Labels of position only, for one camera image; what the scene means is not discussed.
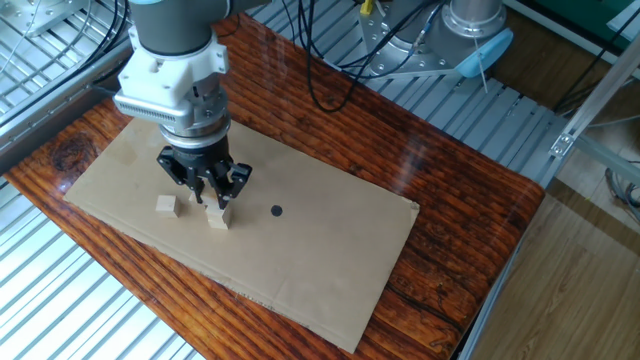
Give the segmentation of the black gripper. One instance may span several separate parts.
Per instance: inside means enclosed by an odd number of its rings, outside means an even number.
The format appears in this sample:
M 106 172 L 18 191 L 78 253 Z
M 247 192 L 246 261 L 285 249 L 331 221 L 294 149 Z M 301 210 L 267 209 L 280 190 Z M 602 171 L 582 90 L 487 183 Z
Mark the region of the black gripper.
M 201 193 L 204 189 L 200 175 L 205 176 L 207 171 L 207 179 L 216 192 L 221 210 L 239 195 L 252 172 L 250 165 L 230 162 L 227 139 L 198 149 L 164 147 L 156 161 L 177 185 L 186 186 L 199 204 L 203 202 Z

